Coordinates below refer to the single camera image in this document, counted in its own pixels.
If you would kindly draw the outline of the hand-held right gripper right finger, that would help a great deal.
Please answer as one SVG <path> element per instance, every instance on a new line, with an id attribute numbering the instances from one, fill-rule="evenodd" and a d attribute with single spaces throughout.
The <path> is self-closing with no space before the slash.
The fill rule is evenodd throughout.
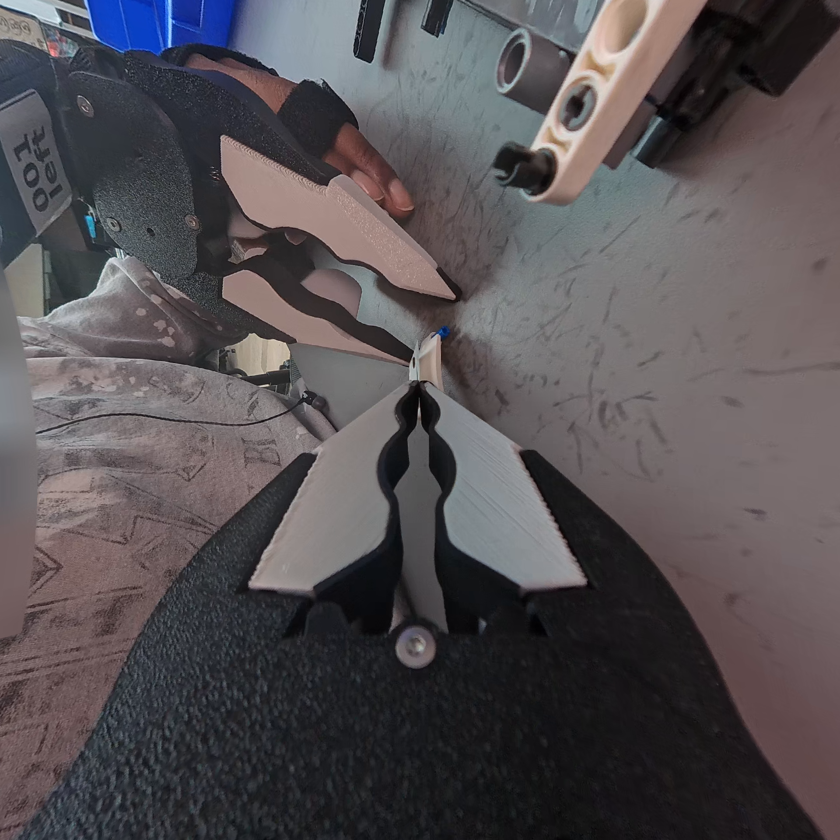
<path id="1" fill-rule="evenodd" d="M 522 449 L 430 383 L 420 384 L 446 597 L 525 597 L 587 580 Z"/>

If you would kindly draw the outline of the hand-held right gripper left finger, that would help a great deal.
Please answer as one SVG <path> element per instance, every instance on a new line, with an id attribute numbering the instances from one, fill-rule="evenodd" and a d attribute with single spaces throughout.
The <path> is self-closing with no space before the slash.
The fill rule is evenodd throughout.
<path id="1" fill-rule="evenodd" d="M 396 487 L 409 466 L 417 411 L 417 384 L 405 383 L 318 448 L 251 590 L 393 596 L 403 567 Z"/>

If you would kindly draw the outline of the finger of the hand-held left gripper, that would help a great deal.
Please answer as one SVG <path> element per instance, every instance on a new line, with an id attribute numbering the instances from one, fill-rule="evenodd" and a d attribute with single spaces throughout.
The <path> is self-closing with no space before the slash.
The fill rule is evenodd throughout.
<path id="1" fill-rule="evenodd" d="M 282 271 L 273 282 L 242 269 L 224 279 L 223 299 L 293 343 L 399 365 L 413 356 L 403 341 L 358 320 L 362 287 L 339 269 L 315 269 L 302 281 Z"/>
<path id="2" fill-rule="evenodd" d="M 347 175 L 320 185 L 227 135 L 220 156 L 222 177 L 251 223 L 302 231 L 337 260 L 364 266 L 396 288 L 461 298 L 436 260 Z"/>

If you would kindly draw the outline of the white curved toy panel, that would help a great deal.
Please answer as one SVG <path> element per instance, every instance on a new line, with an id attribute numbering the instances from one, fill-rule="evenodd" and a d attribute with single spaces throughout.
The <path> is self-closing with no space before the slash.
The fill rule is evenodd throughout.
<path id="1" fill-rule="evenodd" d="M 415 344 L 413 357 L 408 367 L 409 382 L 425 382 L 443 392 L 442 342 L 444 336 L 440 330 L 428 334 Z"/>

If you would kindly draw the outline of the grey black toy chassis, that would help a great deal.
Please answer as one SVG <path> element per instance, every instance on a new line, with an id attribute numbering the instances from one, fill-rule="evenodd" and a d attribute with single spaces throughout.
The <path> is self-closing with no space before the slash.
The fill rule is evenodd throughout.
<path id="1" fill-rule="evenodd" d="M 742 87 L 778 98 L 838 33 L 838 2 L 466 2 L 511 32 L 496 89 L 542 116 L 497 181 L 570 205 L 600 165 L 650 169 Z"/>

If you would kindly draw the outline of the person's left forearm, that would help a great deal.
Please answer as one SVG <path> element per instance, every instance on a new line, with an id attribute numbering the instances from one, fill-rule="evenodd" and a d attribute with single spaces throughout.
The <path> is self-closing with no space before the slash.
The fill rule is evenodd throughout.
<path id="1" fill-rule="evenodd" d="M 43 318 L 17 319 L 24 356 L 195 365 L 247 332 L 161 282 L 137 259 L 110 259 L 86 297 Z"/>

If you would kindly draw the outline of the grey desk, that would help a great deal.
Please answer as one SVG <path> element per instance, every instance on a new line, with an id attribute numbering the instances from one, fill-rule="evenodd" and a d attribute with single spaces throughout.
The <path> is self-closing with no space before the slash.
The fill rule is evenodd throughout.
<path id="1" fill-rule="evenodd" d="M 741 91 L 662 170 L 601 168 L 570 206 L 499 187 L 538 116 L 496 92 L 503 28 L 389 2 L 241 2 L 234 46 L 325 79 L 409 191 L 452 306 L 354 267 L 360 315 L 448 325 L 447 388 L 614 518 L 688 606 L 741 714 L 838 838 L 838 35 L 778 99 Z"/>

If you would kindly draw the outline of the person's left hand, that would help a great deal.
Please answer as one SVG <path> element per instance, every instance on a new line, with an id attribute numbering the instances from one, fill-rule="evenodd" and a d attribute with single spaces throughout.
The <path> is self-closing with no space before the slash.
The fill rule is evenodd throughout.
<path id="1" fill-rule="evenodd" d="M 185 66 L 224 73 L 255 93 L 311 154 L 350 177 L 397 220 L 414 210 L 413 197 L 380 152 L 364 137 L 349 110 L 315 83 L 296 83 L 231 56 L 193 53 Z"/>

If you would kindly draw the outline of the blue labelled storage bin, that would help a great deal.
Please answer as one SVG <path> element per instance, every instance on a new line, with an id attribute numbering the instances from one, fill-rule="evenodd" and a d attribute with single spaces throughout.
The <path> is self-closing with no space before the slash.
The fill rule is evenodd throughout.
<path id="1" fill-rule="evenodd" d="M 226 46 L 236 1 L 86 1 L 93 34 L 120 51 Z"/>

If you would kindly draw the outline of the person's grey printed sweatshirt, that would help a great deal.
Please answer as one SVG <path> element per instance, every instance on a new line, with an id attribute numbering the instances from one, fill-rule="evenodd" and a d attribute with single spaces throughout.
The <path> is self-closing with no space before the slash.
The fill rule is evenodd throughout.
<path id="1" fill-rule="evenodd" d="M 33 570 L 2 641 L 1 824 L 13 838 L 78 755 L 188 561 L 333 434 L 310 406 L 194 365 L 27 360 L 38 430 Z"/>

